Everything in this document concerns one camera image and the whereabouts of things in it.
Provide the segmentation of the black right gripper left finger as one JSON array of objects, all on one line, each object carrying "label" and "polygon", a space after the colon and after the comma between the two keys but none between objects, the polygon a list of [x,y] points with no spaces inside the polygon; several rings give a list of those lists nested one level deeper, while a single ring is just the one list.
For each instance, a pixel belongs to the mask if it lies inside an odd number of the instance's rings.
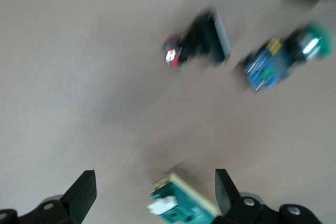
[{"label": "black right gripper left finger", "polygon": [[43,202],[22,216],[14,209],[2,209],[1,223],[82,223],[96,198],[95,171],[86,170],[60,199]]}]

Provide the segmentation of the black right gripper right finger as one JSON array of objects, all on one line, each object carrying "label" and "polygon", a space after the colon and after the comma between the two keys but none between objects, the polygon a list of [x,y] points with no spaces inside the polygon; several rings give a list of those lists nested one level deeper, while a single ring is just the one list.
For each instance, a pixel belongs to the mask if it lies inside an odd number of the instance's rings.
[{"label": "black right gripper right finger", "polygon": [[254,196],[242,196],[227,170],[215,170],[215,196],[221,211],[213,223],[321,223],[308,208],[284,204],[278,211]]}]

